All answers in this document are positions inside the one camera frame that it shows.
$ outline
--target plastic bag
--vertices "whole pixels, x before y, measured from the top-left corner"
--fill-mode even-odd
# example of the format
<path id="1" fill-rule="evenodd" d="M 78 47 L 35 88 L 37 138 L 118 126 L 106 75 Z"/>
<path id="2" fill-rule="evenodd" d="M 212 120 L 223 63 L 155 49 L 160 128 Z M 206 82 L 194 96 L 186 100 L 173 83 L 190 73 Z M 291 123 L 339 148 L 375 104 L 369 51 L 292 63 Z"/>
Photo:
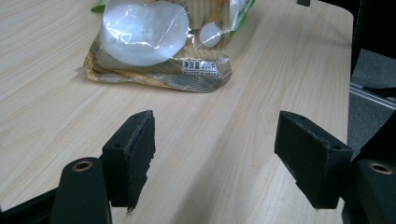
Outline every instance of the plastic bag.
<path id="1" fill-rule="evenodd" d="M 78 72 L 95 81 L 215 91 L 231 77 L 224 49 L 252 2 L 108 0 Z"/>

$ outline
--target product label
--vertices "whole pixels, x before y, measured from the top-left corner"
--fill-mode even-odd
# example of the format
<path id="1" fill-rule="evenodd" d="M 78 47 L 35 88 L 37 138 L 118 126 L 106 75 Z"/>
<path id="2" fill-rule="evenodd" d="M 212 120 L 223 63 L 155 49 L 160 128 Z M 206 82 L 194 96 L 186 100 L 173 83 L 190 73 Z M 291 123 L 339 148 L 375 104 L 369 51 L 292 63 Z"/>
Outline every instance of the product label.
<path id="1" fill-rule="evenodd" d="M 183 60 L 183 74 L 196 76 L 216 77 L 218 68 L 215 63 L 208 63 L 202 60 Z"/>

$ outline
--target screw hole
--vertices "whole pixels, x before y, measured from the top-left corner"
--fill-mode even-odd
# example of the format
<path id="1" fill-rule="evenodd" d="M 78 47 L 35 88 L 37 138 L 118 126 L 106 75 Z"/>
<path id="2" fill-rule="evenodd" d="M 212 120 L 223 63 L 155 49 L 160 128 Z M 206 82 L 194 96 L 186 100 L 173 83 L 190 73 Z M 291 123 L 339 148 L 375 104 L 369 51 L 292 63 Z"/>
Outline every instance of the screw hole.
<path id="1" fill-rule="evenodd" d="M 371 163 L 370 168 L 372 168 L 374 171 L 379 172 L 380 174 L 383 175 L 392 175 L 393 171 L 388 168 L 386 165 L 382 165 L 379 163 Z"/>
<path id="2" fill-rule="evenodd" d="M 81 161 L 76 163 L 72 170 L 74 172 L 81 172 L 81 171 L 86 171 L 89 170 L 93 166 L 93 163 L 91 161 Z"/>

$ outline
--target black plastic part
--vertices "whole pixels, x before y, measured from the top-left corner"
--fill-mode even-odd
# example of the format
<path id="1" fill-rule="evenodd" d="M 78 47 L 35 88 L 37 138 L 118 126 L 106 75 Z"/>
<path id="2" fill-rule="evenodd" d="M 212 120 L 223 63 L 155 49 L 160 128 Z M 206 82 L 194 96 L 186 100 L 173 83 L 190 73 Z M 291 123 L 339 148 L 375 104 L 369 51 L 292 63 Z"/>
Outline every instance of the black plastic part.
<path id="1" fill-rule="evenodd" d="M 396 166 L 396 112 L 378 132 L 361 148 L 354 161 L 369 159 Z"/>
<path id="2" fill-rule="evenodd" d="M 357 161 L 354 180 L 369 223 L 396 223 L 396 168 L 380 161 Z"/>
<path id="3" fill-rule="evenodd" d="M 279 113 L 275 153 L 315 208 L 335 208 L 352 149 L 311 120 Z"/>
<path id="4" fill-rule="evenodd" d="M 83 158 L 64 167 L 50 223 L 111 223 L 105 173 L 99 159 Z"/>
<path id="5" fill-rule="evenodd" d="M 56 189 L 41 194 L 1 213 L 0 223 L 49 223 Z"/>
<path id="6" fill-rule="evenodd" d="M 103 147 L 109 200 L 114 207 L 135 208 L 155 153 L 152 111 L 128 118 Z"/>
<path id="7" fill-rule="evenodd" d="M 297 4 L 304 7 L 309 7 L 311 5 L 311 0 L 297 0 Z"/>

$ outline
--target wooden table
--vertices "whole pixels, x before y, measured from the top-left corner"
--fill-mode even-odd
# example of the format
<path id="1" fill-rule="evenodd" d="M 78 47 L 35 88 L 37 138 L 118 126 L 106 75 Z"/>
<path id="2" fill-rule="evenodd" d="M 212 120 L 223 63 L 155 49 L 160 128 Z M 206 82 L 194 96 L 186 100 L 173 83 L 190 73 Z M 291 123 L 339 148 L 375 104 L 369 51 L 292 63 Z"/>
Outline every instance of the wooden table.
<path id="1" fill-rule="evenodd" d="M 274 154 L 279 110 L 347 140 L 352 16 L 313 1 L 257 0 L 227 47 L 233 76 L 211 93 L 77 75 L 101 15 L 90 1 L 1 1 L 0 204 L 56 188 L 98 157 L 132 114 L 152 109 L 155 158 L 132 214 L 114 223 L 339 223 L 311 207 Z"/>

